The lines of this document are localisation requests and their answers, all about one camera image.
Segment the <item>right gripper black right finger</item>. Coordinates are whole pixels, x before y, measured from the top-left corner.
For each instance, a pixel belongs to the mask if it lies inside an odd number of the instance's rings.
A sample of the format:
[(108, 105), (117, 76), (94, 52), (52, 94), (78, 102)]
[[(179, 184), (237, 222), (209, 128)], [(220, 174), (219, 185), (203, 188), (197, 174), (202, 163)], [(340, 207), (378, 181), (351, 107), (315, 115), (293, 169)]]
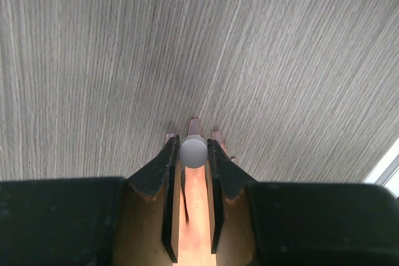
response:
[(260, 182), (208, 141), (218, 265), (397, 265), (398, 203), (373, 184)]

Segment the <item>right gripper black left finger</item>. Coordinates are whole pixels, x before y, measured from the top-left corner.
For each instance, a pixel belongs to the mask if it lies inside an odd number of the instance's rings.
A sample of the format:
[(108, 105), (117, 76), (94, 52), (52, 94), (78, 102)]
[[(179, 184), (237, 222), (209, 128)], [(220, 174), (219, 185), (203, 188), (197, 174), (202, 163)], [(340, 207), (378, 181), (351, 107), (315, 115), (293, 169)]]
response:
[(180, 139), (129, 178), (1, 183), (2, 265), (172, 265)]

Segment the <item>mannequin hand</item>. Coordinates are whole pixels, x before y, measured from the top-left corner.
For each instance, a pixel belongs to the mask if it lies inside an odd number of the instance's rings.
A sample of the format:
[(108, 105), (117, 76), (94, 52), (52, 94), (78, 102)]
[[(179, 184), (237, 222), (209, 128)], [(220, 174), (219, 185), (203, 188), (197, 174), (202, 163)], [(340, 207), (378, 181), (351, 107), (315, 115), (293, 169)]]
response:
[[(200, 120), (190, 120), (189, 135), (201, 135)], [(176, 265), (216, 265), (211, 253), (205, 165), (181, 166), (178, 261)]]

